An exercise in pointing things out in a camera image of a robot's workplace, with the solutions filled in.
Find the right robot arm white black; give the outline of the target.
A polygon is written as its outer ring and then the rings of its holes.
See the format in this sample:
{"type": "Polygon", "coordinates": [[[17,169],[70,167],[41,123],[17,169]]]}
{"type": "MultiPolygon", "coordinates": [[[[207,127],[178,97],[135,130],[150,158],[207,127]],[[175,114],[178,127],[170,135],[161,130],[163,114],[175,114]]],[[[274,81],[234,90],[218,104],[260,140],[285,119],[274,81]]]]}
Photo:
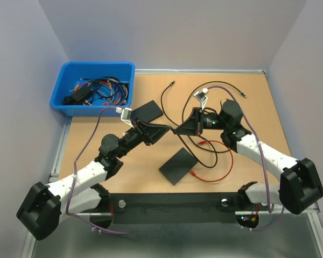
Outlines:
{"type": "Polygon", "coordinates": [[[242,186],[237,196],[240,208],[248,210],[255,204],[282,205],[293,214],[300,214],[323,197],[323,186],[315,164],[307,158],[287,156],[257,139],[243,127],[244,114],[236,101],[226,100],[219,114],[205,114],[195,107],[191,115],[174,134],[200,136],[204,129],[220,130],[222,142],[237,154],[260,164],[278,184],[250,182],[242,186]]]}

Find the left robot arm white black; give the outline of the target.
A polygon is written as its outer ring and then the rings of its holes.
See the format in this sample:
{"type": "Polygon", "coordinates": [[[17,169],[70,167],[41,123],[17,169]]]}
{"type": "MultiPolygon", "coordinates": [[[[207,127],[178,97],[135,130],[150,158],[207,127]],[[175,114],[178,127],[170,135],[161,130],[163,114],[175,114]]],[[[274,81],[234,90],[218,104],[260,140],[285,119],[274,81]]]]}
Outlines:
{"type": "Polygon", "coordinates": [[[40,241],[66,218],[77,217],[79,212],[89,209],[105,211],[110,194],[100,184],[118,173],[123,166],[120,159],[132,149],[141,143],[155,144],[169,130],[167,125],[136,120],[121,138],[105,135],[98,156],[85,167],[75,168],[73,174],[61,180],[31,186],[16,217],[40,241]]]}

